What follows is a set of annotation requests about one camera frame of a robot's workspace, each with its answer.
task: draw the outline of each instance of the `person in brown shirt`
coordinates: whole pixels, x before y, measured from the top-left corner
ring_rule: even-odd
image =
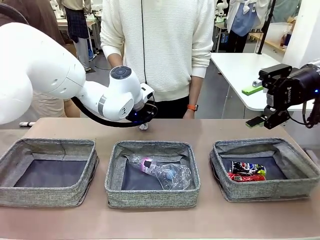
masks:
[[[2,0],[2,3],[20,12],[30,26],[48,35],[60,45],[65,45],[56,16],[48,0]],[[0,13],[0,27],[12,22],[15,20]],[[34,92],[31,106],[40,118],[80,117],[80,110],[70,99],[64,101]]]

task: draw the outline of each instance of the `wristwatch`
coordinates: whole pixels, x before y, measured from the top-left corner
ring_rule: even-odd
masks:
[[[188,104],[187,108],[196,112],[196,111],[198,111],[199,105]]]

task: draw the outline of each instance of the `white coat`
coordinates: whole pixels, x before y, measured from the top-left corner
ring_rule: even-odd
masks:
[[[243,14],[246,14],[248,12],[249,4],[256,3],[256,14],[258,16],[258,19],[253,25],[254,28],[262,25],[266,20],[270,0],[230,0],[229,12],[226,18],[226,24],[229,33],[231,31],[232,25],[234,23],[235,17],[237,15],[241,3],[244,4]]]

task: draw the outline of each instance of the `black pants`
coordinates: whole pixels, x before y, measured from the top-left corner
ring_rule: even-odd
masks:
[[[227,53],[243,53],[249,33],[244,36],[237,35],[234,31],[230,31],[228,42],[226,44]]]
[[[182,119],[188,109],[188,104],[189,96],[173,101],[155,102],[155,105],[158,108],[155,119]]]

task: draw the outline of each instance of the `clear plastic bottle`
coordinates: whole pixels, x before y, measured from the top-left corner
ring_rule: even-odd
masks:
[[[129,163],[142,172],[156,177],[163,190],[185,190],[191,183],[192,174],[185,165],[165,164],[139,155],[134,155]]]

